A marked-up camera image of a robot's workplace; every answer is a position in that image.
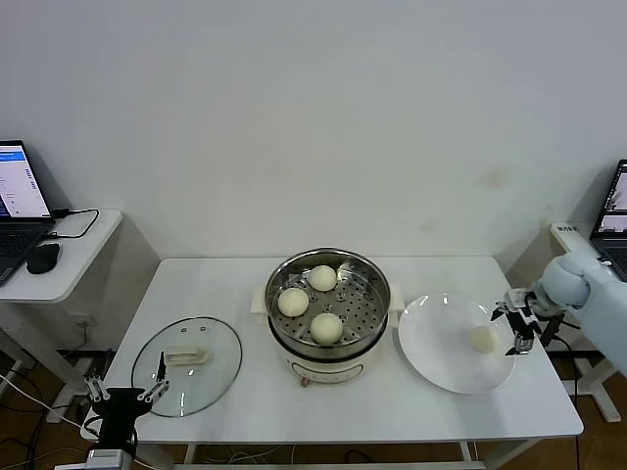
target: white wall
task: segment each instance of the white wall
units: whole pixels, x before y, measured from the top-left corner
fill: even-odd
[[[625,155],[625,18],[623,0],[6,0],[0,137],[162,258],[336,245],[508,269],[548,220],[592,218]]]

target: cable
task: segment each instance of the cable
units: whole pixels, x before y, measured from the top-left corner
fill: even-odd
[[[26,447],[28,450],[31,450],[30,444],[23,443],[17,438],[4,438],[2,441],[0,441],[0,446],[5,443],[16,443],[18,446]]]
[[[155,468],[151,465],[148,465],[147,463],[144,463],[136,458],[133,458],[133,462],[138,463],[139,465],[146,467],[146,468],[150,468],[151,470],[160,470],[159,468]]]
[[[40,460],[40,459],[42,459],[44,457],[47,457],[48,455],[52,455],[53,453],[63,452],[63,451],[66,451],[66,450],[73,450],[73,451],[76,451],[76,452],[84,453],[84,450],[82,450],[82,449],[80,449],[78,447],[60,447],[60,448],[56,448],[54,450],[51,450],[49,452],[46,452],[46,453],[44,453],[42,455],[39,455],[38,457],[33,458],[33,460]],[[13,465],[8,465],[6,467],[0,468],[0,470],[9,470],[10,468],[19,467],[19,466],[25,465],[27,463],[28,463],[28,460],[25,461],[25,462],[14,463]]]
[[[266,455],[268,455],[268,454],[270,454],[270,453],[273,453],[273,452],[274,452],[274,451],[276,451],[278,448],[283,447],[283,446],[284,446],[284,444],[281,444],[281,445],[279,445],[279,446],[274,446],[273,448],[271,448],[270,450],[267,450],[267,451],[265,451],[265,452],[255,453],[255,454],[253,454],[253,455],[248,455],[248,454],[246,454],[246,456],[243,456],[243,457],[233,458],[233,457],[235,457],[236,455],[238,455],[238,454],[240,454],[240,453],[246,453],[246,452],[238,452],[238,453],[234,454],[234,455],[233,455],[233,456],[232,456],[232,457],[228,460],[228,464],[230,465],[231,463],[239,462],[240,460],[246,460],[247,458],[253,458],[253,459],[254,459],[255,457],[263,457],[263,456],[266,456]]]
[[[0,368],[0,370],[3,371],[12,371],[13,373],[15,373],[16,375],[19,375],[20,377],[24,378],[28,383],[30,383],[30,385],[32,385],[32,387],[35,389],[35,391],[37,392],[37,394],[39,395],[39,398],[41,400],[43,400],[43,395],[41,393],[41,390],[39,390],[39,387],[37,387],[37,385],[31,381],[28,377],[26,377],[24,374],[22,374],[22,372],[12,369],[12,368],[5,368],[2,367]],[[11,409],[13,411],[26,411],[26,410],[20,410],[19,408],[13,408],[12,406],[9,405],[3,405],[4,407]],[[37,424],[35,425],[35,429],[33,430],[31,436],[30,436],[30,440],[28,441],[28,445],[26,446],[26,454],[24,456],[25,460],[28,462],[27,466],[25,467],[25,470],[32,470],[32,468],[34,467],[34,457],[35,457],[35,452],[36,452],[36,448],[37,448],[37,443],[39,442],[39,436],[41,435],[41,430],[43,428],[43,423],[44,423],[44,418],[45,418],[45,413],[44,413],[44,408],[42,407],[41,409],[34,411],[37,413],[40,413],[39,415],[39,420],[37,421]]]
[[[36,403],[39,403],[40,405],[42,405],[44,408],[48,409],[49,411],[51,411],[53,414],[56,414],[58,417],[60,417],[61,419],[63,419],[66,423],[72,424],[73,426],[75,426],[76,428],[82,430],[82,426],[80,426],[77,423],[74,423],[73,421],[70,421],[68,418],[66,418],[65,416],[63,416],[61,413],[57,412],[54,408],[52,408],[51,406],[48,406],[46,403],[44,403],[43,401],[40,401],[38,399],[35,399],[33,397],[31,397],[29,394],[27,394],[26,392],[24,392],[20,387],[16,386],[13,384],[13,382],[11,382],[9,379],[7,379],[4,375],[0,374],[0,379],[4,380],[7,384],[9,384],[9,386],[11,386],[12,388],[14,388],[16,391],[20,392],[22,395],[24,395],[26,398],[33,400]]]
[[[575,325],[574,323],[570,323],[569,321],[564,321],[564,320],[562,320],[562,321],[561,321],[561,324],[562,324],[562,325],[569,326],[569,327],[571,327],[571,328],[574,328],[575,330],[581,330],[581,326],[577,326],[577,325]]]
[[[82,423],[82,427],[85,428],[85,431],[87,431],[89,434],[91,434],[92,436],[96,437],[96,438],[100,438],[100,434],[98,434],[97,431],[95,431],[93,428],[89,428],[88,426],[95,422],[95,421],[101,421],[102,417],[101,416],[92,416],[91,418],[89,418],[87,421],[85,421],[84,423]]]
[[[42,240],[57,240],[59,238],[81,238],[85,235],[85,233],[87,233],[89,231],[89,229],[92,227],[92,225],[94,223],[96,223],[96,220],[98,220],[98,217],[100,216],[100,211],[98,211],[97,209],[85,209],[83,211],[68,211],[67,213],[85,213],[85,212],[96,212],[96,214],[94,215],[94,218],[91,219],[91,222],[89,222],[89,225],[87,225],[87,228],[85,228],[81,233],[79,233],[78,235],[59,235],[57,232],[50,232],[47,235],[44,235],[42,238]]]
[[[63,354],[62,357],[68,357],[70,354],[77,352],[80,348],[87,344],[87,323],[80,323],[78,326],[82,328],[82,342],[71,351]]]
[[[354,448],[350,449],[348,452],[346,452],[346,454],[344,455],[344,463],[351,463],[351,459],[349,458],[349,456],[352,453],[356,453],[357,455],[361,455],[365,460],[367,460],[369,463],[374,463],[374,460],[372,460],[369,456],[367,456],[365,453],[363,453],[360,450],[356,450]]]
[[[13,372],[16,375],[19,375],[24,380],[26,380],[30,385],[32,385],[32,388],[35,389],[35,391],[39,394],[40,397],[43,397],[41,395],[41,390],[39,390],[39,387],[37,387],[32,380],[30,380],[26,375],[22,374],[22,372],[20,372],[19,370],[12,369],[12,368],[9,368],[9,367],[0,367],[0,370],[5,371],[5,372],[10,371],[10,372]],[[17,411],[19,413],[40,413],[41,412],[41,409],[33,409],[33,410],[30,410],[30,409],[19,409],[19,408],[13,408],[12,406],[9,406],[8,404],[4,404],[4,403],[0,403],[0,406],[2,406],[3,408],[10,409],[12,411]]]
[[[560,343],[563,343],[568,350],[572,353],[572,348],[570,347],[570,345],[563,340],[562,338],[560,338],[558,335],[554,335],[553,336],[554,340],[558,340]],[[574,381],[575,381],[575,396],[574,396],[574,405],[575,405],[575,411],[577,411],[577,413],[579,413],[579,406],[577,403],[577,398],[579,395],[579,390],[578,390],[578,384],[579,384],[579,370],[577,369],[577,363],[575,362],[575,358],[574,356],[571,357],[572,360],[572,370],[574,375]],[[581,468],[581,462],[580,462],[580,455],[579,455],[579,436],[575,436],[575,452],[577,454],[577,470],[580,470]]]

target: white table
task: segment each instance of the white table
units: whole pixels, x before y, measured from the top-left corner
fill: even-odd
[[[405,301],[429,291],[458,292],[491,307],[508,288],[492,258],[373,258]],[[146,415],[143,444],[435,443],[513,440],[486,460],[496,468],[542,438],[578,435],[583,425],[547,355],[536,342],[511,378],[483,396],[462,396],[422,378],[388,328],[378,357],[357,379],[304,389],[280,360],[267,326],[252,317],[254,288],[282,261],[166,259],[133,318],[106,377],[130,385],[143,345],[175,320],[214,316],[237,331],[243,348],[232,388],[210,408],[182,419]],[[472,462],[463,468],[485,468]]]
[[[93,219],[93,212],[68,215],[59,220],[53,229],[59,235],[80,234]],[[46,368],[62,379],[67,387],[59,393],[55,405],[69,402],[75,393],[84,391],[82,373],[88,360],[81,360],[74,369],[56,353],[53,345],[28,318],[13,307],[14,304],[57,304],[72,292],[91,262],[120,224],[121,212],[100,210],[100,215],[89,231],[81,238],[49,240],[42,243],[58,243],[61,246],[57,265],[44,274],[30,274],[25,263],[9,281],[0,287],[0,348],[15,355],[15,343],[20,345]],[[14,357],[20,363],[29,364],[28,357]],[[49,417],[49,421],[58,421]]]

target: table leg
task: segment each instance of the table leg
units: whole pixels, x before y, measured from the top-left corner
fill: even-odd
[[[196,445],[188,444],[187,451],[185,452],[185,460],[183,463],[194,463],[194,456],[196,455]]]
[[[82,376],[61,357],[48,341],[26,318],[11,305],[3,304],[0,312],[0,329],[18,345],[27,350],[48,370],[72,387],[78,394],[85,393]]]
[[[0,330],[0,351],[4,352],[13,361],[19,361],[22,367],[32,369],[35,360],[26,354],[20,345],[11,339],[4,331]]]
[[[581,378],[577,384],[577,395],[583,397],[590,395],[595,400],[603,418],[608,423],[619,423],[621,421],[620,412],[607,394],[603,382],[617,372],[616,367],[604,359],[596,366],[592,366],[587,359],[575,359],[577,369],[581,372]],[[564,388],[569,395],[575,395],[575,382],[573,380],[562,380]]]
[[[153,467],[170,470],[174,465],[174,459],[158,444],[139,444],[137,456]]]
[[[76,369],[81,375],[85,375],[87,370],[89,370],[92,362],[93,359],[91,357],[81,357],[76,362],[76,366],[74,367],[74,369]],[[61,389],[61,391],[55,398],[55,402],[52,404],[53,408],[55,408],[57,412],[53,413],[52,411],[48,411],[48,416],[46,416],[46,423],[60,423],[61,416],[66,415],[74,397],[83,395],[86,394],[77,394],[72,387],[66,385],[63,389]]]
[[[520,455],[528,448],[534,446],[540,439],[530,439],[528,441],[508,441],[492,450],[483,460],[487,470],[494,470],[505,465],[514,457]]]

